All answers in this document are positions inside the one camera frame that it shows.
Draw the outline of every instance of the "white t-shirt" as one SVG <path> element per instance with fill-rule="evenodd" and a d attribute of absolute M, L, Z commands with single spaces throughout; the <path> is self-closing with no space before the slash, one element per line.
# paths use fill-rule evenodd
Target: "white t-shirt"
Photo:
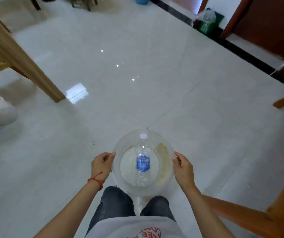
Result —
<path fill-rule="evenodd" d="M 99 221 L 86 238 L 186 238 L 176 222 L 160 216 L 115 217 Z"/>

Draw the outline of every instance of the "dark jeans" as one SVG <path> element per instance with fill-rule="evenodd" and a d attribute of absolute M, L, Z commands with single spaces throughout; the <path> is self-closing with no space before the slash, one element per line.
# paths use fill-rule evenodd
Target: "dark jeans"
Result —
<path fill-rule="evenodd" d="M 100 204 L 90 221 L 86 235 L 101 220 L 125 216 L 135 216 L 133 200 L 120 188 L 109 186 L 102 194 Z M 166 216 L 176 222 L 168 200 L 163 196 L 153 197 L 141 211 L 140 216 Z"/>

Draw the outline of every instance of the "blue bottle label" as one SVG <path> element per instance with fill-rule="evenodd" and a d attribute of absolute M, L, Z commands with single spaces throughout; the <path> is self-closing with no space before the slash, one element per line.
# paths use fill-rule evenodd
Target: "blue bottle label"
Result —
<path fill-rule="evenodd" d="M 141 156 L 141 160 L 136 159 L 136 169 L 141 172 L 146 172 L 150 169 L 150 158 Z"/>

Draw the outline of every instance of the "hand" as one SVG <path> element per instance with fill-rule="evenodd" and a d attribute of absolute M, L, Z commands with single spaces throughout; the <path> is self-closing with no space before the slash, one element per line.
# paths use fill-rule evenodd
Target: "hand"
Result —
<path fill-rule="evenodd" d="M 111 172 L 111 165 L 115 156 L 116 152 L 102 153 L 95 157 L 91 162 L 90 178 L 94 178 L 96 176 L 96 180 L 105 181 Z"/>
<path fill-rule="evenodd" d="M 177 183 L 185 192 L 190 188 L 196 188 L 194 179 L 194 168 L 189 160 L 178 152 L 173 157 L 174 175 Z"/>

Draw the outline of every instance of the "green box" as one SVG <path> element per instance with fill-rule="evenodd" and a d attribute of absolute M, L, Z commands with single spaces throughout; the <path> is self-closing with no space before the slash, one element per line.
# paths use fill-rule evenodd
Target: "green box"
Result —
<path fill-rule="evenodd" d="M 203 21 L 200 21 L 197 30 L 200 31 L 201 33 L 205 34 L 205 35 L 209 35 L 216 27 L 219 26 L 219 24 L 221 23 L 221 21 L 224 18 L 224 15 L 221 15 L 220 13 L 215 12 L 216 15 L 216 21 L 213 23 L 206 23 Z"/>

